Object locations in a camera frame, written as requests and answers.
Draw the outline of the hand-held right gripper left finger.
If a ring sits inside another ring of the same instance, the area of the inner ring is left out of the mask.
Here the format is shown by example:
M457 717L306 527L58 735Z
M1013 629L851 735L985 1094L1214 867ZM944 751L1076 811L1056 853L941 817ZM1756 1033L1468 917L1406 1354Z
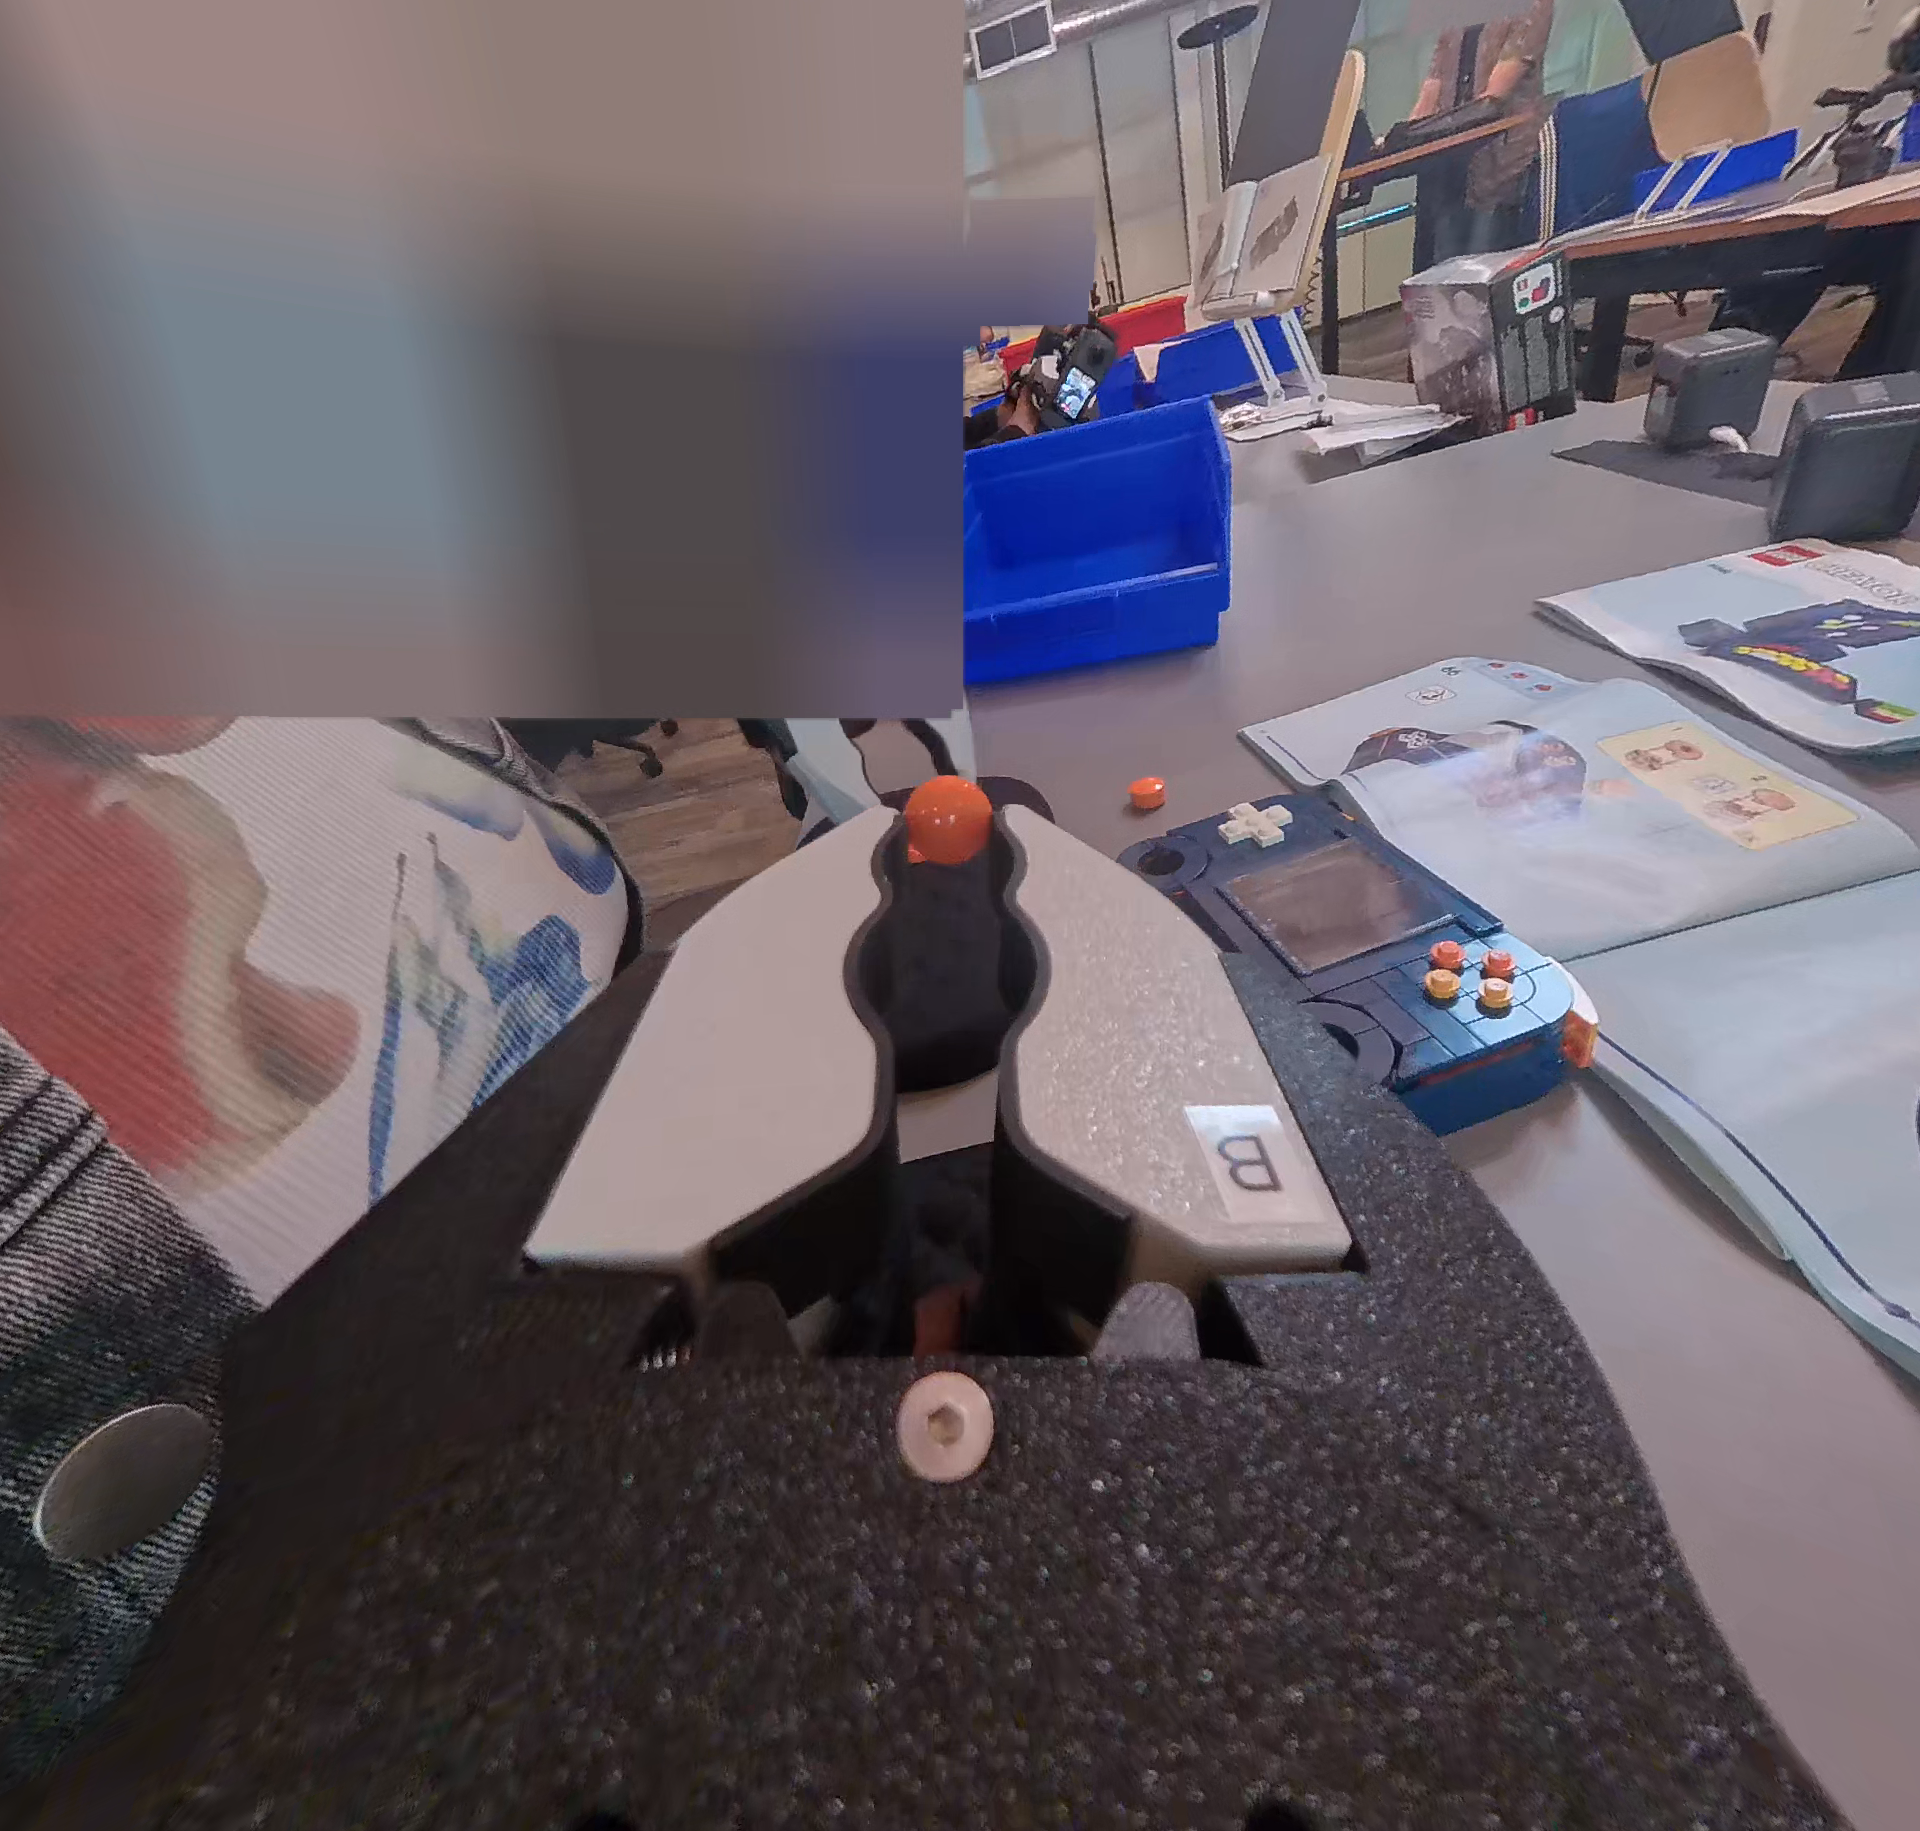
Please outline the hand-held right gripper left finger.
M704 1312L764 1284L837 1306L847 1354L910 1342L895 991L905 823L876 807L736 887L667 959L524 1254L630 1270Z

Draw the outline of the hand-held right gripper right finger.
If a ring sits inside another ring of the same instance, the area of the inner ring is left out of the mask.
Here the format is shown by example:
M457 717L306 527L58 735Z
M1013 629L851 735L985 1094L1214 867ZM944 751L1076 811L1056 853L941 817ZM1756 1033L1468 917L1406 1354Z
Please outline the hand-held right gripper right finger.
M995 1268L1019 1288L1203 1288L1344 1266L1351 1224L1212 937L1034 809L1002 809L995 843L1020 995Z

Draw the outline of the blue brick game console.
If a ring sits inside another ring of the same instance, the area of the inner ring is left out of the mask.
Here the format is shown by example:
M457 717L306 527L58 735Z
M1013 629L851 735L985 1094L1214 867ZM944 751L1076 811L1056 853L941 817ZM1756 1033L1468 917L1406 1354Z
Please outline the blue brick game console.
M1438 1134L1529 1106L1597 1055L1570 971L1334 803L1238 803L1118 861L1273 973Z

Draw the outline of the orange round toy piece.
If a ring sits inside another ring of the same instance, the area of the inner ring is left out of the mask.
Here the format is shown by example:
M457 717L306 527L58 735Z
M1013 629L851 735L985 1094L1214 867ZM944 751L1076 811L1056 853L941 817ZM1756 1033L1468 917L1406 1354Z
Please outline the orange round toy piece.
M988 849L995 811L988 791L974 781L952 773L926 779L902 805L909 863L959 867L972 861Z

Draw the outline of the person's white printed shirt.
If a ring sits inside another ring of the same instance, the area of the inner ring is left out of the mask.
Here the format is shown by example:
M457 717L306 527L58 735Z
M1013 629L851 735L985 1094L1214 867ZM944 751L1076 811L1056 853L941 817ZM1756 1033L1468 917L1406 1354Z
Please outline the person's white printed shirt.
M488 719L5 719L5 1031L258 1304L635 921L605 831Z

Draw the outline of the open light blue instruction booklet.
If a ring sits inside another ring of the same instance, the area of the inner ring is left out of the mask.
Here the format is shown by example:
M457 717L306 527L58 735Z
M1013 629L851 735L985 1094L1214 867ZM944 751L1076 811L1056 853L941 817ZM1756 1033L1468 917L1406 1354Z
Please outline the open light blue instruction booklet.
M1452 657L1238 731L1558 959L1600 1080L1918 1370L1918 857L1643 681Z

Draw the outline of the loose white papers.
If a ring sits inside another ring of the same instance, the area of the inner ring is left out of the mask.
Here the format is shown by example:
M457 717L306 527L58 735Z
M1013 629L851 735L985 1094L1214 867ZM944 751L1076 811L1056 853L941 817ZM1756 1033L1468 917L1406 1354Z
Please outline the loose white papers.
M1219 415L1237 443L1303 433L1320 457L1347 453L1378 463L1430 443L1451 443L1466 419L1434 403L1356 403L1344 399L1244 401Z

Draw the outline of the closed instruction booklet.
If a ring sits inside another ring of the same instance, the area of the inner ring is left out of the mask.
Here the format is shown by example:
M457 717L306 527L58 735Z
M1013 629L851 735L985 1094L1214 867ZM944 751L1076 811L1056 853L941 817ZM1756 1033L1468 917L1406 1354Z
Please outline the closed instruction booklet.
M1918 747L1918 569L1794 539L1549 595L1572 633L1828 755Z

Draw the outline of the black desk mat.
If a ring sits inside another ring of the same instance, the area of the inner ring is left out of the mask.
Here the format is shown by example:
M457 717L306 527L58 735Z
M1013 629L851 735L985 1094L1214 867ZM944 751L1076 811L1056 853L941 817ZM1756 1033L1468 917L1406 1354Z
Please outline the black desk mat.
M1660 443L1636 437L1600 437L1585 445L1555 451L1552 457L1620 473L1664 489L1733 499L1756 507L1771 505L1771 489L1782 463L1778 453L1736 451L1706 441L1698 449L1668 451Z

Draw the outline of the dark cardboard box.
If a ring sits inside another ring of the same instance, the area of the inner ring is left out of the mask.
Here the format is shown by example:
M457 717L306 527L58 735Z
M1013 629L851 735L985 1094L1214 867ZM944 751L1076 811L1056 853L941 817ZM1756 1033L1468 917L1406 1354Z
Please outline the dark cardboard box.
M1445 259L1400 287L1420 403L1488 437L1572 413L1569 265L1544 249Z

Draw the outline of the white book stand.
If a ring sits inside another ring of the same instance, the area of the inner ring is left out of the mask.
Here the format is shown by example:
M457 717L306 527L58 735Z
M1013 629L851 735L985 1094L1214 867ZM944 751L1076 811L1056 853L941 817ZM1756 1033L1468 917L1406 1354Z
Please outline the white book stand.
M1260 181L1230 185L1205 213L1188 289L1188 325L1228 323L1255 367L1258 397L1228 409L1234 439L1322 425L1329 383L1309 343L1303 307L1333 209L1329 155Z

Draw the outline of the small grey box device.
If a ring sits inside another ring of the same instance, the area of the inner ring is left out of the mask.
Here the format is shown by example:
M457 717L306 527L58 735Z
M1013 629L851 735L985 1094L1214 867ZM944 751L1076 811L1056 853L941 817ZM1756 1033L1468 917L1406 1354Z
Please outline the small grey box device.
M1696 451L1723 433L1750 439L1765 411L1780 341L1724 327L1668 337L1651 353L1645 437L1663 451Z

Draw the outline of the large grey box device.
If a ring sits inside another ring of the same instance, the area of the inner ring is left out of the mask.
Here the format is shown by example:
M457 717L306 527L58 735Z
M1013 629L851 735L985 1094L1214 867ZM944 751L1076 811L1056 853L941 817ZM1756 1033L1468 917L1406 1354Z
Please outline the large grey box device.
M1916 505L1918 373L1804 389L1769 489L1771 539L1895 541L1909 531Z

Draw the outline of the wooden desk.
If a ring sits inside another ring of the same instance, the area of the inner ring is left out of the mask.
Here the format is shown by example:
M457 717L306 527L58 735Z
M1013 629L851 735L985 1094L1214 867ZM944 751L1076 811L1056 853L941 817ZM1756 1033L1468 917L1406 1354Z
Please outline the wooden desk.
M1881 337L1844 375L1912 371L1918 359L1918 163L1852 185L1807 175L1745 187L1704 207L1645 211L1543 231L1537 247L1561 255L1566 287L1591 301L1589 345L1577 393L1613 403L1628 309L1638 297L1724 291L1817 277L1824 287L1877 295Z

